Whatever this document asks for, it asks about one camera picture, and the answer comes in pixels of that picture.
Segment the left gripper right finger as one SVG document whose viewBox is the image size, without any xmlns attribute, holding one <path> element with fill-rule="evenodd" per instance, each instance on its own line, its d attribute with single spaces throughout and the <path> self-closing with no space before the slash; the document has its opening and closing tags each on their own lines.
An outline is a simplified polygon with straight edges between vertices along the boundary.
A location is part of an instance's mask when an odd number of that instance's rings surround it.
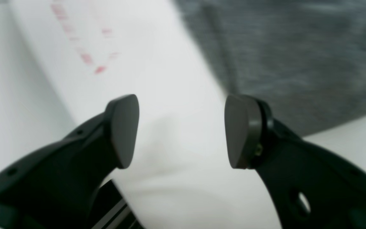
<svg viewBox="0 0 366 229">
<path fill-rule="evenodd" d="M 248 95 L 225 102 L 228 159 L 255 170 L 283 229 L 366 229 L 366 172 L 304 141 Z"/>
</svg>

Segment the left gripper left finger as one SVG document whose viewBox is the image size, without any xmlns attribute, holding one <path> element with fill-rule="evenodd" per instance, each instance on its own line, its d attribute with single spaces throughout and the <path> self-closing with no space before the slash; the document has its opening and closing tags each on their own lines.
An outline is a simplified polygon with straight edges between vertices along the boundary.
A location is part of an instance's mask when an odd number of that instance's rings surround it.
<svg viewBox="0 0 366 229">
<path fill-rule="evenodd" d="M 64 139 L 0 172 L 2 229 L 139 228 L 106 177 L 131 164 L 139 123 L 136 95 L 112 100 Z"/>
</svg>

